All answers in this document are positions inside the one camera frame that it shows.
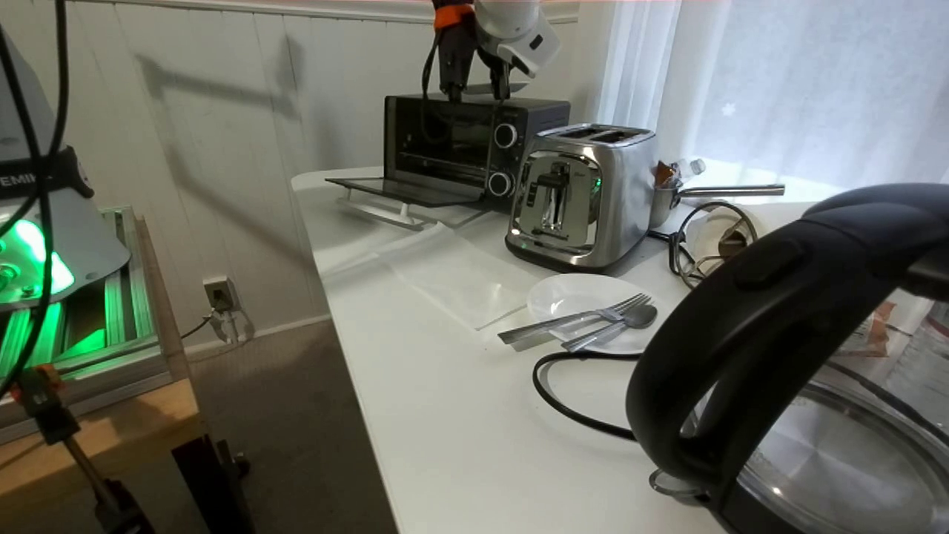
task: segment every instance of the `toaster oven control knob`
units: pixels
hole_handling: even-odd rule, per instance
[[[514,144],[517,144],[517,127],[511,121],[502,121],[494,127],[494,147],[508,153]]]
[[[508,194],[511,194],[511,175],[508,173],[491,173],[488,179],[485,179],[485,194],[491,194],[491,196],[499,196],[499,200],[503,200]]]

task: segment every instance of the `black kettle handle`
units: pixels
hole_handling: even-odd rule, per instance
[[[846,194],[754,243],[649,342],[626,399],[643,452],[721,497],[892,288],[949,297],[945,253],[949,188],[938,185]]]

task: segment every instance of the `white countertop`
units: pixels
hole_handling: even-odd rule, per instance
[[[558,344],[514,353],[499,342],[527,325],[525,297],[554,276],[503,249],[508,216],[399,228],[350,213],[325,179],[290,181],[330,311],[402,534],[628,534],[721,531],[702,507],[649,491],[649,457],[551,414],[531,368]],[[643,242],[613,274],[657,302],[684,297],[666,253]],[[631,366],[564,366],[558,394],[626,426]]]

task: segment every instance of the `toaster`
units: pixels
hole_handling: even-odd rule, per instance
[[[649,231],[656,133],[619,124],[542,132],[521,167],[503,243],[514,256],[606,271]]]

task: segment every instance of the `white wall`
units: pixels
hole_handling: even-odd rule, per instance
[[[287,179],[383,159],[383,95],[419,92],[431,22],[72,3],[69,144],[98,206],[150,228],[178,326],[227,274],[259,331],[325,314]],[[52,95],[52,3],[0,25]],[[564,50],[525,95],[570,99]]]

